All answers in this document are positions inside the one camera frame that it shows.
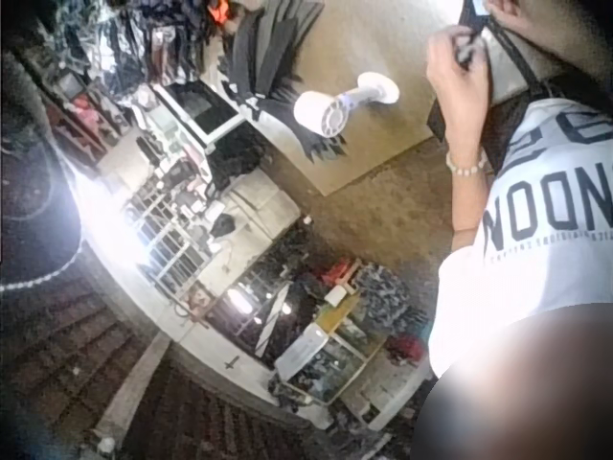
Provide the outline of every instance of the glass display case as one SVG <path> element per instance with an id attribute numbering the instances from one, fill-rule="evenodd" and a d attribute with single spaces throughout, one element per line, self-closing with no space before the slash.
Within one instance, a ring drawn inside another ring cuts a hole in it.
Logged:
<path id="1" fill-rule="evenodd" d="M 313 328 L 306 331 L 314 329 L 321 340 L 299 338 L 275 363 L 284 384 L 319 404 L 333 403 L 387 339 L 367 330 L 363 317 L 359 295 L 348 297 L 337 308 L 324 307 Z"/>

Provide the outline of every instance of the bracelet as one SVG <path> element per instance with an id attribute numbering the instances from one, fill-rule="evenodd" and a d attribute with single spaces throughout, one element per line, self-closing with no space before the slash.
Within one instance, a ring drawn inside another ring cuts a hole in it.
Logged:
<path id="1" fill-rule="evenodd" d="M 447 158 L 446 158 L 447 167 L 451 170 L 451 173 L 454 175 L 461 175 L 464 177 L 469 177 L 470 175 L 476 174 L 478 171 L 482 170 L 486 166 L 487 162 L 488 162 L 488 157 L 486 156 L 486 152 L 483 149 L 481 149 L 481 160 L 479 161 L 477 166 L 473 166 L 469 170 L 463 170 L 462 168 L 458 168 L 456 165 L 454 165 L 453 162 L 451 161 L 450 151 L 447 153 Z"/>

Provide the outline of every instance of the floor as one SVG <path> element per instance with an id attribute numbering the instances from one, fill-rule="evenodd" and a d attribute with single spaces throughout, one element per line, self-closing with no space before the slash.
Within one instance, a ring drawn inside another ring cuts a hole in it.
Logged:
<path id="1" fill-rule="evenodd" d="M 311 215 L 316 236 L 336 255 L 390 267 L 422 305 L 434 309 L 438 267 L 451 243 L 444 155 L 444 147 L 429 139 L 329 196 L 280 153 L 264 169 Z"/>

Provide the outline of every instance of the white t-shirt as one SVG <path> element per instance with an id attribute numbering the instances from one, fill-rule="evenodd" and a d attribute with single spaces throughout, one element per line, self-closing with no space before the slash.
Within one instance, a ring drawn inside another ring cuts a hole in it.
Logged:
<path id="1" fill-rule="evenodd" d="M 437 376 L 532 314 L 613 302 L 613 120 L 572 101 L 532 103 L 475 243 L 441 266 Z"/>

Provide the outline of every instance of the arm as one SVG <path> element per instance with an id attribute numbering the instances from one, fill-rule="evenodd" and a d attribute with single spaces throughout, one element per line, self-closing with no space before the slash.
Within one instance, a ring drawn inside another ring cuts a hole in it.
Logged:
<path id="1" fill-rule="evenodd" d="M 470 169 L 481 159 L 481 152 L 451 150 L 451 161 L 458 168 Z M 471 246 L 488 203 L 489 188 L 483 170 L 469 177 L 453 175 L 451 214 L 453 241 L 451 251 Z"/>
<path id="2" fill-rule="evenodd" d="M 613 91 L 613 50 L 577 0 L 486 0 L 485 6 L 504 27 Z"/>
<path id="3" fill-rule="evenodd" d="M 428 45 L 428 79 L 432 83 L 446 124 L 445 137 L 452 163 L 461 169 L 481 159 L 481 134 L 489 106 L 489 68 L 485 47 L 478 47 L 468 70 L 455 59 L 454 40 L 471 34 L 455 26 L 435 34 Z M 452 251 L 472 245 L 488 201 L 483 170 L 470 176 L 453 175 Z"/>

